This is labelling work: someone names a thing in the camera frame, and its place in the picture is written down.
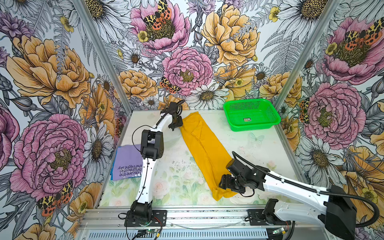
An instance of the butterfly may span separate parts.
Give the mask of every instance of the butterfly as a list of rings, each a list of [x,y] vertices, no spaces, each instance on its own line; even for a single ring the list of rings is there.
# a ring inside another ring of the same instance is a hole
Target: butterfly
[[[170,93],[177,93],[181,89],[178,86],[172,85],[166,77],[161,78],[160,87],[165,88]]]
[[[73,196],[73,182],[69,181],[63,189],[54,196],[46,196],[37,201],[37,206],[43,211],[41,215],[48,217],[52,215],[56,208],[61,208],[62,204],[67,204]]]
[[[310,98],[306,98],[300,103],[300,116],[299,119],[303,123],[309,123],[310,117],[308,116],[308,106],[310,104]]]
[[[160,30],[166,20],[171,19],[172,9],[168,7],[166,0],[159,0],[155,15],[149,15],[143,18],[144,23],[153,30]]]
[[[263,140],[264,140],[264,138],[265,138],[265,136],[264,135],[261,135],[261,136],[258,136],[258,137],[256,137],[253,133],[249,133],[249,137],[250,137],[250,141],[251,141],[251,143],[257,143],[257,144],[259,144],[259,145],[262,145],[263,144]]]
[[[371,46],[382,37],[381,30],[384,28],[384,17],[374,22],[368,29],[361,33],[358,31],[348,31],[345,33],[345,49],[354,50],[357,46],[362,48],[364,45]]]

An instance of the vent grille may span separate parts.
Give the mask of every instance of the vent grille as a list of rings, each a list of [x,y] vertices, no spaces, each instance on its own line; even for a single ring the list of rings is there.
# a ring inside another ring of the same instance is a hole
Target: vent grille
[[[129,230],[128,236],[132,239],[137,230]],[[149,233],[141,240],[153,240],[154,234]],[[267,239],[268,234],[265,228],[236,228],[236,229],[208,229],[208,230],[190,230],[190,229],[164,229],[159,240],[184,240],[184,239]],[[125,230],[92,230],[88,240],[127,240]]]

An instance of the black cable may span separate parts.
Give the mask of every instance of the black cable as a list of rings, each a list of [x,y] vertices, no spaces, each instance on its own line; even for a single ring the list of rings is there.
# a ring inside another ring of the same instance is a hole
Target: black cable
[[[252,191],[253,191],[253,193],[252,193],[252,195],[250,195],[250,196],[244,196],[244,195],[243,195],[243,194],[241,194],[241,193],[240,193],[240,195],[241,195],[241,196],[243,196],[243,197],[252,197],[252,196],[255,194],[255,190],[254,190],[254,189],[252,189]]]
[[[241,157],[240,155],[238,155],[237,153],[235,152],[232,152],[233,156],[236,158],[236,157],[239,157],[243,162],[245,162],[246,164],[248,165],[251,165],[252,167],[256,168],[257,170],[259,170],[260,172],[276,179],[276,180],[279,180],[281,181],[281,178],[280,177],[277,177],[269,172],[266,172],[264,171],[263,169],[260,169],[258,168],[256,165],[254,165],[253,163],[250,163],[249,161],[245,160],[243,157]],[[305,189],[305,190],[308,190],[310,192],[314,192],[314,193],[317,193],[317,190],[316,189],[313,189],[313,188],[310,188],[310,187],[307,187],[307,186],[303,186],[301,184],[298,184],[296,182],[292,182],[292,181],[289,181],[287,179],[284,179],[284,182],[288,183],[288,184],[291,184],[293,186],[296,186],[296,187],[299,187],[301,189]],[[323,194],[323,195],[327,195],[327,196],[335,196],[335,197],[347,197],[347,198],[351,198],[351,199],[357,199],[357,200],[360,200],[360,201],[363,201],[363,202],[366,202],[368,203],[369,205],[372,206],[373,208],[373,216],[371,217],[371,219],[369,219],[368,221],[365,221],[363,223],[358,223],[356,224],[356,227],[366,227],[366,226],[369,226],[373,223],[375,223],[377,221],[377,219],[379,219],[379,216],[380,216],[380,210],[379,208],[377,207],[376,204],[374,204],[371,200],[369,199],[366,199],[364,197],[360,197],[360,196],[356,196],[356,195],[351,195],[351,194],[346,194],[346,193],[335,193],[335,192],[326,192],[326,191],[319,191],[319,194]]]
[[[145,126],[152,128],[152,127],[149,126],[149,125],[143,125],[143,126],[140,126],[140,127],[136,128],[136,130],[138,130],[138,129],[141,128],[141,127],[145,127]],[[133,143],[133,135],[135,134],[136,130],[133,131],[133,133],[132,133],[132,144],[133,144],[133,146],[136,148],[136,150],[140,152],[140,150],[137,149],[137,147],[136,147],[135,144]]]
[[[293,235],[293,230],[295,230],[295,221],[292,221],[292,227],[291,227],[291,231],[288,233],[288,236],[285,240],[290,240],[292,235]]]

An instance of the floral wallpaper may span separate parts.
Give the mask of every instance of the floral wallpaper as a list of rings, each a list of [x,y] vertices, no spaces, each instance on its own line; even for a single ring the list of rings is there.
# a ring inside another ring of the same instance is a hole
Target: floral wallpaper
[[[185,99],[186,109],[261,97],[274,102],[327,0],[85,3],[132,108],[153,110],[171,99]],[[82,28],[74,8],[65,16]],[[290,106],[301,98],[301,84],[298,78]]]
[[[378,205],[380,218],[357,228],[358,240],[384,236],[383,7],[382,1],[341,1],[278,108],[281,126],[310,184],[334,184]],[[260,87],[262,96],[276,96],[270,89],[279,82],[269,78]],[[352,201],[358,209],[356,222],[372,217],[369,206]]]
[[[1,0],[0,32],[2,238],[74,239],[127,114],[70,2]]]

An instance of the wire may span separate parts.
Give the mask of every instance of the wire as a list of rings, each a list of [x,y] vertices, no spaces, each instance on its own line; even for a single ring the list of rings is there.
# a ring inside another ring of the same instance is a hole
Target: wire
[[[287,238],[286,239],[284,239],[284,240],[290,240],[291,239],[291,237],[292,237],[292,235],[293,235],[293,231],[295,230],[295,221],[292,221],[292,229],[291,229],[291,231],[288,233],[288,236],[287,236]]]
[[[253,191],[253,193],[252,193],[252,195],[250,195],[250,196],[244,196],[244,195],[243,195],[243,194],[241,194],[241,193],[240,193],[240,195],[241,195],[241,196],[243,196],[243,197],[252,197],[252,196],[255,194],[255,190],[254,190],[254,189],[252,189],[252,191]]]
[[[252,167],[254,167],[257,170],[259,170],[260,172],[262,172],[262,173],[264,173],[264,174],[266,174],[266,175],[268,175],[268,176],[270,176],[270,177],[272,177],[272,178],[274,178],[276,180],[281,181],[280,177],[277,177],[277,176],[275,176],[275,175],[273,175],[273,174],[271,174],[269,172],[264,171],[263,169],[260,169],[259,167],[257,167],[253,163],[250,163],[249,161],[245,160],[243,157],[241,157],[237,153],[232,152],[232,154],[233,154],[233,156],[235,158],[239,157],[243,162],[245,162],[248,165],[251,165]],[[307,186],[303,186],[303,185],[298,184],[296,182],[292,182],[292,181],[289,181],[287,179],[284,179],[284,182],[286,182],[288,184],[291,184],[293,186],[299,187],[301,189],[305,189],[307,191],[317,193],[316,189],[313,189],[313,188],[310,188],[310,187],[307,187]],[[366,202],[369,205],[371,205],[372,208],[373,208],[373,216],[368,221],[356,224],[356,227],[366,227],[366,226],[369,226],[369,225],[375,223],[377,221],[377,219],[379,219],[379,217],[380,217],[380,210],[377,207],[377,205],[374,204],[371,200],[366,199],[364,197],[360,197],[360,196],[356,196],[356,195],[351,195],[351,194],[346,194],[346,193],[336,193],[336,192],[326,192],[326,191],[319,191],[319,194],[323,194],[323,195],[327,195],[327,196],[334,196],[334,197],[347,197],[347,198],[351,198],[351,199],[357,199],[357,200],[361,200],[361,201]]]
[[[152,128],[152,127],[149,126],[149,125],[143,125],[143,126],[140,126],[140,127],[136,128],[136,130],[138,130],[138,129],[141,128],[141,127],[145,127],[145,126]],[[140,150],[139,150],[139,149],[136,147],[136,145],[133,143],[133,135],[135,134],[136,130],[133,131],[133,133],[132,133],[132,144],[133,144],[133,146],[136,148],[136,150],[140,152]]]
[[[178,226],[178,227],[186,228],[186,229],[191,229],[191,230],[204,230],[204,229],[216,229],[216,228],[230,227],[230,226],[234,226],[234,225],[239,224],[239,223],[242,223],[242,222],[231,223],[231,224],[227,224],[227,225],[221,225],[218,227],[206,227],[206,228],[190,228],[190,227],[184,227],[184,226],[181,226],[181,225],[178,225],[175,223],[170,223],[170,224],[173,224],[173,225]]]

